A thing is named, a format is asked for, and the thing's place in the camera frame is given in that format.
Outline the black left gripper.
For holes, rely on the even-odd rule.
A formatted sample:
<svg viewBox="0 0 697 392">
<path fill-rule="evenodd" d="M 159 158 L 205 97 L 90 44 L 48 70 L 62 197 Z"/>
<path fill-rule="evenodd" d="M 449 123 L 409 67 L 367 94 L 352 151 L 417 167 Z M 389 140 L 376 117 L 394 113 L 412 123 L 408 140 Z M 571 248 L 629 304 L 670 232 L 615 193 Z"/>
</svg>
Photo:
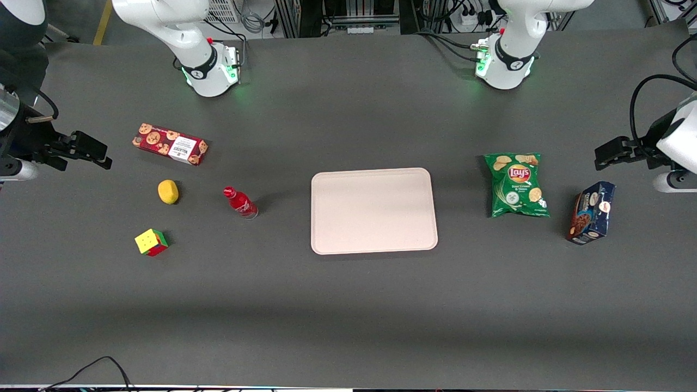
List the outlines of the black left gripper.
<svg viewBox="0 0 697 392">
<path fill-rule="evenodd" d="M 659 118 L 648 129 L 648 146 L 629 137 L 615 137 L 595 149 L 595 169 L 603 170 L 618 163 L 645 161 L 648 167 L 678 164 L 681 160 L 681 119 L 676 112 Z"/>
</svg>

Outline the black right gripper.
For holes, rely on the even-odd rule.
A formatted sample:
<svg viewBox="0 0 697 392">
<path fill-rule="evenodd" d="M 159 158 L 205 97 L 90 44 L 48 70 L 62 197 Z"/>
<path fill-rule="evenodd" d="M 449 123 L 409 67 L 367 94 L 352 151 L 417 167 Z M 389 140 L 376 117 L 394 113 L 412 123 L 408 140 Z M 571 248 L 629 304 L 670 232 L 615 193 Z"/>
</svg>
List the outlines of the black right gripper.
<svg viewBox="0 0 697 392">
<path fill-rule="evenodd" d="M 66 170 L 66 158 L 69 158 L 111 169 L 113 161 L 107 156 L 106 144 L 82 131 L 62 136 L 60 143 L 52 143 L 55 139 L 55 129 L 50 121 L 28 122 L 28 118 L 40 115 L 33 107 L 20 107 L 15 118 L 2 129 L 2 159 L 12 157 L 44 164 L 56 170 Z"/>
</svg>

